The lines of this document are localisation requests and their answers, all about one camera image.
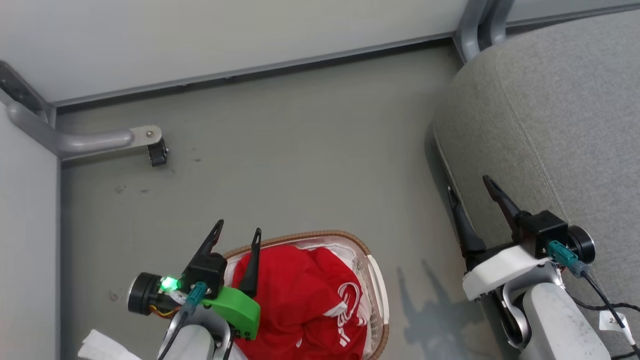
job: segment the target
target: green led light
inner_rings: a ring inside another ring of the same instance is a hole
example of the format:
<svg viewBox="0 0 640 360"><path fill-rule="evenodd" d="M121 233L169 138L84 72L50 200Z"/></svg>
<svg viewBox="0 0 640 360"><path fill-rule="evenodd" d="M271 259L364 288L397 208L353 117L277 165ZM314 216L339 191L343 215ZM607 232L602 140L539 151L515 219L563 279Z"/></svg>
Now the green led light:
<svg viewBox="0 0 640 360"><path fill-rule="evenodd" d="M168 292L173 291L178 288L178 280L173 277L163 277L162 282L160 282L160 290Z"/></svg>

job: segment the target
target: gray floor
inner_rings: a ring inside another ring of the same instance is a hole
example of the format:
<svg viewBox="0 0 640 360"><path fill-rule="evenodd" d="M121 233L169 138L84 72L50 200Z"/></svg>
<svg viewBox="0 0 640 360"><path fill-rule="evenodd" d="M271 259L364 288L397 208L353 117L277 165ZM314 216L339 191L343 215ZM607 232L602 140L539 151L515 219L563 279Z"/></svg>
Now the gray floor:
<svg viewBox="0 0 640 360"><path fill-rule="evenodd" d="M179 275L219 218L219 252L249 244L257 226L267 238L363 239L387 284L384 358L502 358L502 336L464 296L444 176L425 143L455 72L439 47L61 116L79 133L158 124L172 151L161 168L144 152L65 166L63 358L94 328L155 358L168 323L128 313L129 284L142 271Z"/></svg>

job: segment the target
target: black cable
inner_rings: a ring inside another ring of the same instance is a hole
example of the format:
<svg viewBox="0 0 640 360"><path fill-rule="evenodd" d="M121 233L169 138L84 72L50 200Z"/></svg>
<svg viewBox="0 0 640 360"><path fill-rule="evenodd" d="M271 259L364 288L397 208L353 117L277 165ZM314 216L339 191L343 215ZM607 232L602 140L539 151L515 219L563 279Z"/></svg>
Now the black cable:
<svg viewBox="0 0 640 360"><path fill-rule="evenodd" d="M585 280L587 280L589 285L591 285L591 287L596 291L596 293L598 293L598 296L602 299L602 301L604 301L605 305L607 306L607 308L609 309L609 311L613 315L613 318L616 319L616 322L618 323L618 325L620 325L620 327L622 329L624 329L625 328L625 323L623 323L622 320L620 320L620 316L618 316L618 313L616 312L616 310L613 308L613 306L609 302L609 299L607 299L607 297L604 295L604 293L602 293L602 290L600 290L598 285L596 285L595 281L593 281L591 276L589 276L589 274L587 274L587 272L584 271L584 270L582 271L582 276L584 276Z"/></svg>
<svg viewBox="0 0 640 360"><path fill-rule="evenodd" d="M606 305L600 305L600 306L587 305L587 304L583 303L582 301L576 299L575 297L571 297L571 299L578 306L583 307L584 309L587 309L587 310L601 311L601 310L607 310L608 309L608 307ZM625 307L627 309L636 310L637 312L640 313L640 306L635 306L633 304L627 304L626 302L617 302L615 304L611 304L611 306L613 306L614 309L617 309L619 307Z"/></svg>
<svg viewBox="0 0 640 360"><path fill-rule="evenodd" d="M162 350L162 353L160 353L158 355L158 360L163 360L164 357L166 356L166 353L169 352L169 349L171 348L171 345L173 345L173 342L175 341L175 338L178 336L178 332L180 332L180 329L182 328L182 326L184 326L184 321L187 320L187 312L183 312L180 313L178 312L178 314L180 316L180 319L178 319L178 322L176 324L175 329L173 330L173 332L171 333L170 337L169 337L169 341L167 341L166 346L164 347L164 349Z"/></svg>
<svg viewBox="0 0 640 360"><path fill-rule="evenodd" d="M602 299L602 301L605 303L605 305L607 306L607 309L611 312L611 314L613 315L613 317L616 319L616 322L618 323L618 325L620 325L621 329L625 328L625 324L622 322L622 320L620 320L620 316L618 316L618 313L616 312L616 310L613 308L613 305L611 305L611 303L609 302L609 299L607 299L607 297L604 295L604 293L602 292L602 290L600 290L600 288L598 287L598 285L596 285L595 281L593 281L593 279L591 278L591 276L589 276L589 274L587 274L586 271L582 271L582 276L584 276L585 280L587 280L587 282L589 283L589 285L591 285L591 287L596 291L596 293L598 294L598 296ZM625 359L627 357L631 357L633 355L636 355L638 357L638 359L640 359L640 348L638 348L638 346L636 344L631 345L631 347L634 349L633 352L628 353L628 354L624 354L624 355L620 355L619 356L615 356L612 357L612 359Z"/></svg>

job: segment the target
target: green 3d-printed part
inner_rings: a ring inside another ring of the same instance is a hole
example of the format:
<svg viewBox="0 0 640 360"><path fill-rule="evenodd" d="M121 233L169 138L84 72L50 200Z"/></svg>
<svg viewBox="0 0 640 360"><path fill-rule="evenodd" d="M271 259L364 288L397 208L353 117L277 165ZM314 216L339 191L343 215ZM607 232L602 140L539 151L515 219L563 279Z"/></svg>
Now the green 3d-printed part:
<svg viewBox="0 0 640 360"><path fill-rule="evenodd" d="M238 289L222 287L214 300L204 299L215 312L236 328L242 338L255 340L260 325L260 305Z"/></svg>

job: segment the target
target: yellow wire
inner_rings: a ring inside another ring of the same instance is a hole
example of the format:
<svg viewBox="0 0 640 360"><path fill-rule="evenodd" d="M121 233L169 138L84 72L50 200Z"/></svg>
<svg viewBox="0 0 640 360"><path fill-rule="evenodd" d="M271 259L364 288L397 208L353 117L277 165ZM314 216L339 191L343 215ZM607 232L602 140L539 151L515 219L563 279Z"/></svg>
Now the yellow wire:
<svg viewBox="0 0 640 360"><path fill-rule="evenodd" d="M169 315L173 314L173 310L169 311L168 313L161 313L160 310L158 310L155 305L149 305L149 307L152 308L160 316L169 316Z"/></svg>

